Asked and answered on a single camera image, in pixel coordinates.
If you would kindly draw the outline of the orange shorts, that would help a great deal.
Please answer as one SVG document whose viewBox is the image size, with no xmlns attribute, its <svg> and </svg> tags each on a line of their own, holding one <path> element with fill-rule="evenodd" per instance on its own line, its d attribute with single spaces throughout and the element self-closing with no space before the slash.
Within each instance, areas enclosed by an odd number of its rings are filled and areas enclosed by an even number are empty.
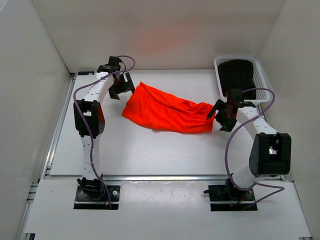
<svg viewBox="0 0 320 240">
<path fill-rule="evenodd" d="M 214 119 L 207 119 L 212 108 L 209 103 L 195 103 L 140 82 L 122 116 L 156 131 L 204 134 L 213 130 Z"/>
</svg>

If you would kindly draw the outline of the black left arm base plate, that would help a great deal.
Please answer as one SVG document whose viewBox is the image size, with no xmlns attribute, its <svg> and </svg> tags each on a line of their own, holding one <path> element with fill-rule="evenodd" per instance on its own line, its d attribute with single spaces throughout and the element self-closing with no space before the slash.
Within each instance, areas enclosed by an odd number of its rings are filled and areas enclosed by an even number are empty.
<svg viewBox="0 0 320 240">
<path fill-rule="evenodd" d="M 73 208 L 75 210 L 118 210 L 121 186 L 107 185 L 97 180 L 77 179 Z"/>
</svg>

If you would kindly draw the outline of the blue label sticker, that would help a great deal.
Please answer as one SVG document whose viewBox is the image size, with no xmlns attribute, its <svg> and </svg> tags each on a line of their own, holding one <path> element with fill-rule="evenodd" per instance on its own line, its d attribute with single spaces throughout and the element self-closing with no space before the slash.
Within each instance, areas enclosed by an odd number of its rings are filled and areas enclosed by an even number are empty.
<svg viewBox="0 0 320 240">
<path fill-rule="evenodd" d="M 79 71 L 77 73 L 78 76 L 90 76 L 90 75 L 94 75 L 95 72 L 94 71 Z"/>
</svg>

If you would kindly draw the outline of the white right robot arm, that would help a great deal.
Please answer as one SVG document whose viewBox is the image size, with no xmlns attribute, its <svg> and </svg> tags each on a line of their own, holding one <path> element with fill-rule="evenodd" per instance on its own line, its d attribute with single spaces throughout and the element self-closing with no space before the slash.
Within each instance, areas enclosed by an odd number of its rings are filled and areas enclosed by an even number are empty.
<svg viewBox="0 0 320 240">
<path fill-rule="evenodd" d="M 265 178 L 286 175 L 291 168 L 292 138 L 271 127 L 251 102 L 217 100 L 206 118 L 221 125 L 220 130 L 230 132 L 227 140 L 224 164 L 231 182 L 224 193 L 230 200 L 238 199 L 243 191 L 251 189 Z M 238 172 L 229 168 L 229 148 L 236 133 L 245 128 L 253 140 L 247 165 Z"/>
</svg>

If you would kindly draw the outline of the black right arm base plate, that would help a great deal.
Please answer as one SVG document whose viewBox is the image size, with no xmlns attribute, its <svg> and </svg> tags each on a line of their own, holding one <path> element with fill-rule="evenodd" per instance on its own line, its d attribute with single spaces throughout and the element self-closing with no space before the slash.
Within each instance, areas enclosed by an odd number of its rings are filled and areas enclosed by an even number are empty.
<svg viewBox="0 0 320 240">
<path fill-rule="evenodd" d="M 254 191 L 239 190 L 229 179 L 224 184 L 208 185 L 203 191 L 209 196 L 211 212 L 245 212 L 257 211 Z"/>
</svg>

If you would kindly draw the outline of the aluminium table edge rail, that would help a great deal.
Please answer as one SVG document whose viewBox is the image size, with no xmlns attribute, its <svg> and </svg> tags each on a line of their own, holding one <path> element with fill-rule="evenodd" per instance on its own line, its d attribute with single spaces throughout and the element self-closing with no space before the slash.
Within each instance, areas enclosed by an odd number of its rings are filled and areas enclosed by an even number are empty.
<svg viewBox="0 0 320 240">
<path fill-rule="evenodd" d="M 227 179 L 225 174 L 201 174 L 201 175 L 104 175 L 107 182 L 116 181 L 222 181 Z M 46 175 L 43 180 L 77 180 L 80 175 Z"/>
</svg>

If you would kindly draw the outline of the white plastic basket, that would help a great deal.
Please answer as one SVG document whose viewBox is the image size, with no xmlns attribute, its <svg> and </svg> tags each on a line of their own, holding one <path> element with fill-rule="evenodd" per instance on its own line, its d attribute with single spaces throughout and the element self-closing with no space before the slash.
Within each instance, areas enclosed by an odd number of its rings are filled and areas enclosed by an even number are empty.
<svg viewBox="0 0 320 240">
<path fill-rule="evenodd" d="M 227 97 L 223 95 L 222 85 L 220 80 L 220 73 L 218 70 L 219 65 L 224 62 L 231 60 L 247 60 L 253 65 L 253 83 L 255 88 L 267 88 L 266 81 L 263 75 L 263 68 L 260 62 L 253 56 L 248 55 L 222 55 L 214 58 L 214 70 L 216 75 L 216 80 L 218 84 L 218 90 L 220 94 L 220 99 L 224 102 L 227 101 Z M 256 90 L 256 99 L 245 99 L 246 102 L 252 102 L 255 106 L 261 103 L 267 103 L 270 100 L 270 93 L 265 90 Z"/>
</svg>

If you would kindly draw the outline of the black folded shorts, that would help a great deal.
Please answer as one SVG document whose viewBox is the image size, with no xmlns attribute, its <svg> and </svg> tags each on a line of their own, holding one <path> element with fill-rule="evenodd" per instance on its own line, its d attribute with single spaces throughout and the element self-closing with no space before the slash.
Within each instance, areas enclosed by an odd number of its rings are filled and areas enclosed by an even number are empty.
<svg viewBox="0 0 320 240">
<path fill-rule="evenodd" d="M 227 96 L 230 89 L 254 89 L 254 66 L 249 60 L 234 59 L 221 63 L 218 68 L 218 76 L 222 94 Z"/>
</svg>

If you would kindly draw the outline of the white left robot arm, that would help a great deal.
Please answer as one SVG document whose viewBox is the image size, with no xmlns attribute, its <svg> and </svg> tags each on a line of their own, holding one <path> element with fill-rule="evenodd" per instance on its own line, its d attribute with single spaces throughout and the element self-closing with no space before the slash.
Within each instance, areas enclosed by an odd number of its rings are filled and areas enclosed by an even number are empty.
<svg viewBox="0 0 320 240">
<path fill-rule="evenodd" d="M 73 93 L 75 128 L 83 147 L 83 174 L 87 181 L 101 180 L 100 137 L 105 130 L 102 102 L 106 95 L 119 100 L 119 94 L 135 92 L 135 86 L 128 72 L 121 74 L 98 73 L 96 80 L 77 88 Z"/>
</svg>

